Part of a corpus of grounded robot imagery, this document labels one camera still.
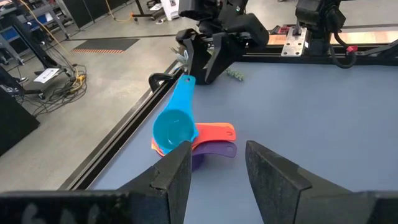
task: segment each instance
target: measuring cup handle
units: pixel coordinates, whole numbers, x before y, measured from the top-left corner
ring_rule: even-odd
[[[170,104],[167,105],[169,110],[191,110],[195,82],[195,77],[191,75],[182,75],[180,77],[174,89]]]

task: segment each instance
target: blue-gray table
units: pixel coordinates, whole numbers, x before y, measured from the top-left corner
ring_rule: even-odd
[[[250,187],[244,149],[255,140],[304,169],[348,190],[398,190],[398,71],[353,67],[234,63],[196,86],[197,123],[234,125],[234,159],[208,156],[192,175],[185,223],[262,223]],[[160,159],[150,148],[152,125],[170,98],[153,110],[92,183],[117,189]]]

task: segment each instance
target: black mount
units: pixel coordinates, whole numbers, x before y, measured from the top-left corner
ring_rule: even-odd
[[[299,0],[295,15],[298,24],[310,32],[308,55],[326,55],[330,35],[340,32],[346,20],[339,10],[341,0]]]

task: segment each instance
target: blue measuring cup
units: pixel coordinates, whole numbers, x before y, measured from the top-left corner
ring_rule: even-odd
[[[152,133],[164,154],[168,154],[183,141],[193,142],[198,136],[192,115],[195,82],[195,77],[182,75],[168,105],[155,120]]]

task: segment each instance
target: floor mat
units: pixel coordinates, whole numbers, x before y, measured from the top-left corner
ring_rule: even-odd
[[[75,47],[72,52],[76,53],[109,53],[121,54],[139,39],[96,39]]]

